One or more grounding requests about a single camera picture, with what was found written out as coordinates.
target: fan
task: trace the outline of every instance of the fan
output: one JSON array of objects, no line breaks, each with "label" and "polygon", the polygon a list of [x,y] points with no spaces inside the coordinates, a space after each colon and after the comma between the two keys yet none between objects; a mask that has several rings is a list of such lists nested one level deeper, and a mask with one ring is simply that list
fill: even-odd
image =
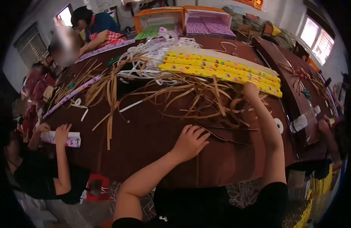
[{"label": "fan", "polygon": [[131,15],[134,16],[133,9],[136,7],[136,2],[138,1],[139,0],[122,0],[121,9],[127,12],[130,11]]}]

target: purple fabric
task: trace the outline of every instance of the purple fabric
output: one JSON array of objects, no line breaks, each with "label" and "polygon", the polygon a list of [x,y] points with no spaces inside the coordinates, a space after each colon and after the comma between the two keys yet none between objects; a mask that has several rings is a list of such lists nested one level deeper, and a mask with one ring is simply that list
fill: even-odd
[{"label": "purple fabric", "polygon": [[186,33],[236,39],[236,35],[218,17],[190,17],[186,23]]}]

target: green scissors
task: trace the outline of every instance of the green scissors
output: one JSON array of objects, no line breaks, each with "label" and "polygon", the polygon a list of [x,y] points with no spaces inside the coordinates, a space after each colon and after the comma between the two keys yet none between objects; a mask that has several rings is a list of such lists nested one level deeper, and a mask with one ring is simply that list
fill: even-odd
[{"label": "green scissors", "polygon": [[307,99],[311,100],[311,95],[308,89],[305,88],[302,92],[305,94]]},{"label": "green scissors", "polygon": [[120,59],[120,57],[121,57],[121,56],[119,55],[119,56],[117,56],[117,58],[115,58],[115,59],[109,61],[109,62],[107,63],[107,67],[112,66],[115,62],[117,62],[117,61]]}]

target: table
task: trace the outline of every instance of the table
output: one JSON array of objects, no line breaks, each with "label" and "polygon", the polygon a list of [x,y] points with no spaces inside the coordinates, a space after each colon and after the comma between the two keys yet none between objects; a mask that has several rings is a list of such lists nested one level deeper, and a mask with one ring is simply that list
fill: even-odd
[{"label": "table", "polygon": [[[298,118],[302,113],[310,111],[310,105],[305,95],[303,93],[296,93],[293,88],[296,77],[287,70],[288,68],[286,69],[286,67],[281,66],[279,62],[286,65],[290,64],[295,69],[301,67],[311,75],[317,75],[316,70],[292,52],[260,37],[253,38],[252,45],[263,54],[272,69],[280,74],[279,77],[282,83],[281,91],[283,92],[282,100],[284,104],[286,104],[286,112],[291,118],[290,121]],[[321,109],[320,114],[317,115],[317,120],[322,119],[324,115],[332,118],[333,115],[330,111],[332,107],[329,105],[326,106],[324,98],[315,91],[312,83],[304,78],[301,79],[301,82],[304,87],[309,90],[312,106],[315,107],[319,105]],[[305,129],[291,136],[294,152],[297,156],[296,161],[319,160],[325,158],[327,144],[324,140],[321,140],[322,138],[319,136],[317,125],[309,124]]]},{"label": "table", "polygon": [[[261,64],[262,61],[252,48],[242,42],[207,36],[195,37],[196,41],[207,49],[223,48],[220,42],[227,41],[237,45],[234,47],[225,44],[228,54],[236,52],[238,57]],[[111,58],[124,53],[129,47],[138,45],[139,41],[126,47],[118,48],[92,57],[99,62],[107,64]],[[69,67],[66,73],[73,75],[78,73],[87,60]],[[144,95],[129,96],[121,103],[126,107],[140,99]],[[189,96],[176,100],[169,108],[172,115],[180,115],[179,107],[191,101]],[[279,118],[284,126],[282,134],[286,166],[294,162],[292,143],[288,131],[286,115],[283,111],[280,99],[268,96],[265,101],[272,109],[272,116]],[[81,133],[82,144],[80,148],[67,147],[67,156],[70,163],[89,168],[92,172],[102,173],[110,180],[124,181],[130,175],[159,159],[170,151],[175,144],[182,128],[192,123],[192,120],[181,121],[174,118],[162,117],[158,111],[159,106],[151,102],[141,103],[125,112],[123,116],[118,112],[113,116],[113,136],[111,150],[107,150],[106,142],[106,121],[92,132],[92,128],[110,111],[107,101],[102,100],[95,107],[89,108],[83,122],[80,118],[84,113],[83,109],[60,107],[47,117],[46,121],[55,129],[63,123],[71,123],[71,131]],[[244,120],[250,124],[250,128],[259,128],[259,122],[255,113],[245,112]],[[204,188],[232,184],[240,181],[247,181],[259,178],[263,175],[265,161],[265,147],[260,131],[225,131],[220,129],[212,130],[217,135],[237,141],[251,142],[251,145],[235,145],[228,142],[220,142],[211,137],[210,144],[203,149],[196,158],[182,163],[175,167],[159,186],[163,188]],[[54,151],[55,146],[48,144],[49,151]]]}]

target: black shirt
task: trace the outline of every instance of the black shirt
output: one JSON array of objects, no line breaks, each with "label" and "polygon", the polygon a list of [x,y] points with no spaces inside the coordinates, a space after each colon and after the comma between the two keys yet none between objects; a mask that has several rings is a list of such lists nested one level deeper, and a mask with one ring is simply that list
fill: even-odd
[{"label": "black shirt", "polygon": [[58,178],[56,158],[49,159],[42,152],[30,151],[25,146],[21,151],[23,161],[13,176],[25,193],[34,199],[61,199],[67,204],[80,202],[80,196],[89,179],[89,170],[69,165],[71,190],[66,194],[57,196],[53,180],[53,178]]},{"label": "black shirt", "polygon": [[225,187],[156,188],[155,219],[143,223],[136,218],[120,218],[112,227],[281,227],[287,196],[286,184],[271,183],[260,191],[253,205],[241,209],[230,205]]}]

